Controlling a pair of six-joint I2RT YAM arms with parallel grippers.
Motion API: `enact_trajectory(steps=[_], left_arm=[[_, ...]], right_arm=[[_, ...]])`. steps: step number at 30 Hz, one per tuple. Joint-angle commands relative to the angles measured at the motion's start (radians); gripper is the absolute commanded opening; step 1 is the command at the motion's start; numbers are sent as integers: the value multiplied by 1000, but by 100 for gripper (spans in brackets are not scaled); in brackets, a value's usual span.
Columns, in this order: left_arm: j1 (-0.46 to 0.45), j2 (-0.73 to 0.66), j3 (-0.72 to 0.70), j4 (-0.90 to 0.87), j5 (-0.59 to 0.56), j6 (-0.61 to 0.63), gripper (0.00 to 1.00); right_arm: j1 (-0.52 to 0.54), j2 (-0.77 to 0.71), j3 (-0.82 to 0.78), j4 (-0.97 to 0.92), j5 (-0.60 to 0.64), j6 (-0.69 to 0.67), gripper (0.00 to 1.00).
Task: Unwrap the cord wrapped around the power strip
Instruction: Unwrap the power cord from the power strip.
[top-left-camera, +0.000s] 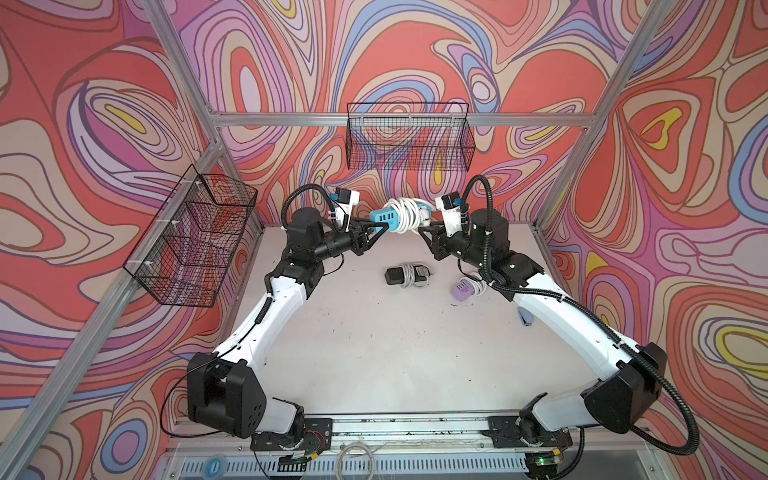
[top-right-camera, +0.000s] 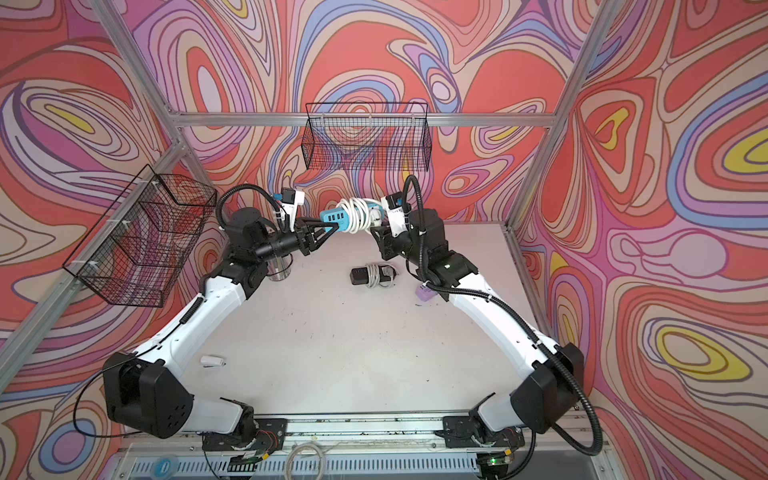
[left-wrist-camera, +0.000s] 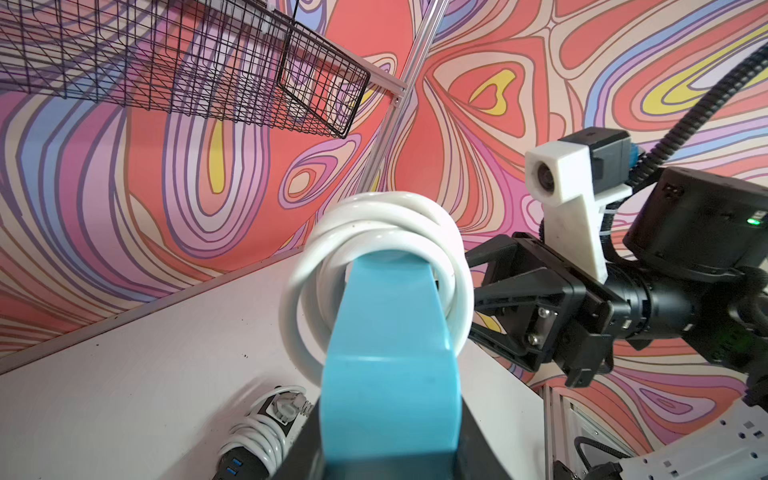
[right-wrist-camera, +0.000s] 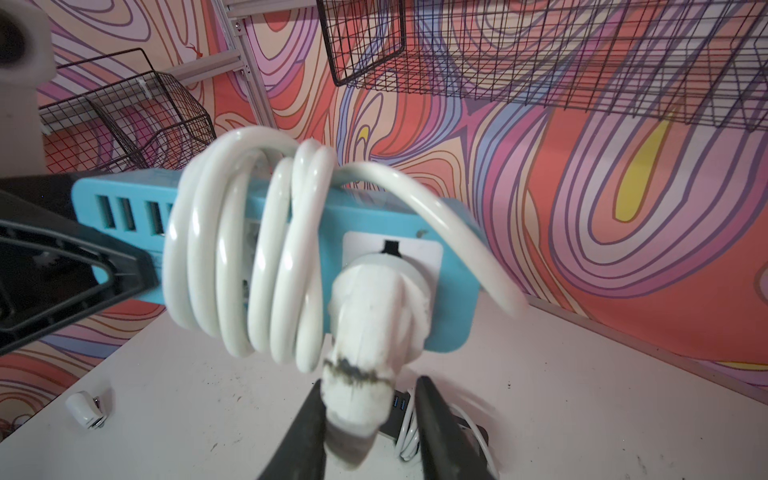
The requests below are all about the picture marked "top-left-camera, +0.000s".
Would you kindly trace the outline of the blue power strip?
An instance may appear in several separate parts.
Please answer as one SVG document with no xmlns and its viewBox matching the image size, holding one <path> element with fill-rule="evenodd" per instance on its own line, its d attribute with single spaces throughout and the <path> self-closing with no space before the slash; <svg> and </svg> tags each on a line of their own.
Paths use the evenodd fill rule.
<svg viewBox="0 0 768 480">
<path fill-rule="evenodd" d="M 388 200 L 385 205 L 369 214 L 372 222 L 385 223 L 388 232 L 405 234 L 416 233 L 420 227 L 430 224 L 436 207 L 427 200 L 405 198 Z"/>
</svg>

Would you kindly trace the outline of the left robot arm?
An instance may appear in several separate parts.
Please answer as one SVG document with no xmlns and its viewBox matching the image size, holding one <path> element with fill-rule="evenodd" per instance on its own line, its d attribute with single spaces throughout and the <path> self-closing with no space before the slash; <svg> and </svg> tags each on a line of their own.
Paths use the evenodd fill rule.
<svg viewBox="0 0 768 480">
<path fill-rule="evenodd" d="M 323 278 L 325 261 L 346 252 L 361 256 L 388 231 L 385 222 L 354 217 L 356 202 L 352 190 L 329 193 L 314 183 L 288 195 L 280 212 L 287 243 L 264 277 L 265 294 L 223 343 L 210 353 L 195 354 L 180 379 L 190 420 L 212 434 L 239 438 L 298 434 L 302 407 L 268 397 L 257 372 L 288 320 Z"/>
</svg>

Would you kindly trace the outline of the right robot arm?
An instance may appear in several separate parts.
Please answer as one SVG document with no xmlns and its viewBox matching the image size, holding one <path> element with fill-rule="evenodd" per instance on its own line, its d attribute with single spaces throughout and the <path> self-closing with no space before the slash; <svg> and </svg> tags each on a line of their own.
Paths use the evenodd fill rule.
<svg viewBox="0 0 768 480">
<path fill-rule="evenodd" d="M 464 192 L 436 198 L 441 220 L 422 221 L 418 233 L 436 260 L 456 257 L 477 269 L 489 290 L 530 312 L 577 353 L 593 380 L 567 392 L 541 393 L 519 413 L 517 428 L 525 442 L 542 442 L 563 428 L 601 426 L 613 433 L 632 432 L 673 455 L 690 456 L 700 445 L 694 413 L 666 379 L 666 352 L 655 343 L 641 345 L 600 320 L 572 298 L 543 267 L 511 249 L 508 223 L 494 208 L 490 182 L 472 177 Z M 637 426 L 637 421 L 666 394 L 686 428 L 685 441 L 672 445 Z"/>
</svg>

